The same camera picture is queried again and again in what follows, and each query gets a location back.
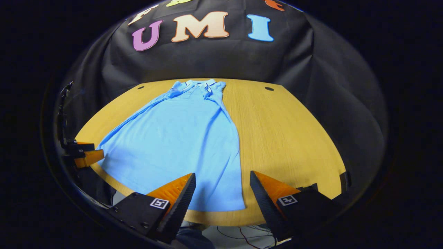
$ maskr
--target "yellow letter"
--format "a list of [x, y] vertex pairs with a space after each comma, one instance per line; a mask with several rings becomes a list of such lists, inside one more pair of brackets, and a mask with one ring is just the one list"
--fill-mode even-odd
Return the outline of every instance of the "yellow letter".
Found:
[[133, 24], [134, 22], [140, 20], [144, 15], [148, 14], [153, 8], [155, 8], [155, 7], [157, 7], [157, 6], [158, 6], [158, 4], [157, 4], [156, 6], [150, 7], [149, 9], [147, 9], [147, 10], [145, 10], [145, 11], [142, 11], [142, 12], [138, 13], [138, 14], [134, 17], [134, 19], [133, 19], [130, 23], [128, 23], [128, 26], [131, 25], [131, 24]]
[[186, 34], [186, 29], [195, 38], [198, 38], [206, 27], [208, 27], [208, 31], [203, 34], [205, 37], [228, 37], [229, 33], [225, 30], [225, 16], [227, 15], [227, 12], [214, 11], [208, 13], [201, 21], [198, 21], [193, 15], [179, 16], [173, 20], [177, 22], [177, 29], [175, 37], [171, 41], [176, 43], [187, 40], [189, 35]]
[[191, 1], [191, 0], [172, 0], [170, 3], [168, 3], [166, 5], [166, 7], [173, 6], [173, 5], [176, 5], [176, 4], [186, 3], [186, 2], [189, 2], [189, 1]]

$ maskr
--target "wooden table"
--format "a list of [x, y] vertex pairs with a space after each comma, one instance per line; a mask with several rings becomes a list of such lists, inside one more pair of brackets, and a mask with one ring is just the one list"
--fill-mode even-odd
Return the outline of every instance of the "wooden table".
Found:
[[[112, 129], [150, 100], [167, 92], [177, 80], [190, 79], [149, 82], [128, 90], [96, 113], [77, 134], [76, 140], [97, 146]], [[317, 183], [319, 191], [331, 199], [341, 193], [339, 176], [346, 170], [336, 147], [320, 123], [290, 92], [270, 83], [215, 80], [226, 82], [223, 102], [240, 137], [241, 183], [246, 209], [229, 212], [188, 210], [186, 221], [212, 226], [265, 223], [249, 186], [251, 170], [293, 187]], [[97, 163], [91, 167], [123, 195], [133, 192]]]

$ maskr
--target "colorful foam letter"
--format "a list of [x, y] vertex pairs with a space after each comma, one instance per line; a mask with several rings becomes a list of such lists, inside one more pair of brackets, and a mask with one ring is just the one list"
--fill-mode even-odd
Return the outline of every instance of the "colorful foam letter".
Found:
[[128, 23], [128, 26], [131, 25], [131, 24], [133, 24], [134, 22], [140, 20], [144, 15], [148, 14], [153, 8], [155, 8], [155, 7], [157, 7], [157, 6], [158, 6], [158, 4], [157, 4], [156, 6], [152, 6], [152, 7], [150, 7], [149, 9], [144, 10], [144, 11], [138, 13], [138, 14], [134, 17], [134, 19], [133, 19], [130, 23]]
[[274, 38], [269, 35], [268, 23], [271, 21], [264, 16], [247, 15], [247, 18], [252, 21], [252, 33], [248, 37], [254, 40], [272, 42]]
[[163, 22], [163, 20], [160, 20], [160, 21], [156, 21], [155, 23], [149, 25], [149, 27], [151, 27], [152, 31], [151, 31], [151, 39], [147, 43], [144, 43], [142, 40], [142, 34], [146, 28], [141, 28], [141, 29], [137, 30], [136, 32], [134, 32], [132, 34], [132, 36], [134, 37], [134, 41], [133, 41], [134, 49], [137, 51], [143, 51], [143, 50], [147, 50], [147, 49], [151, 48], [152, 46], [154, 46], [157, 43], [157, 41], [159, 40], [160, 24], [162, 22]]
[[280, 8], [280, 7], [283, 7], [283, 5], [278, 4], [278, 3], [276, 3], [276, 2], [273, 1], [273, 0], [264, 0], [264, 1], [266, 2], [266, 4], [267, 4], [269, 7], [272, 7], [272, 8], [274, 8], [274, 9], [277, 9], [277, 10], [280, 10], [280, 11], [284, 11], [284, 9]]
[[206, 27], [208, 27], [208, 31], [203, 34], [205, 37], [228, 37], [229, 33], [225, 30], [225, 16], [227, 15], [227, 12], [214, 11], [208, 13], [201, 21], [197, 20], [193, 15], [179, 16], [173, 20], [177, 22], [177, 29], [171, 41], [176, 43], [187, 40], [189, 35], [186, 34], [186, 29], [195, 38], [198, 38]]
[[176, 5], [176, 4], [186, 3], [186, 2], [189, 2], [189, 1], [191, 1], [191, 0], [172, 0], [170, 3], [168, 3], [166, 5], [166, 7], [173, 6], [173, 5]]

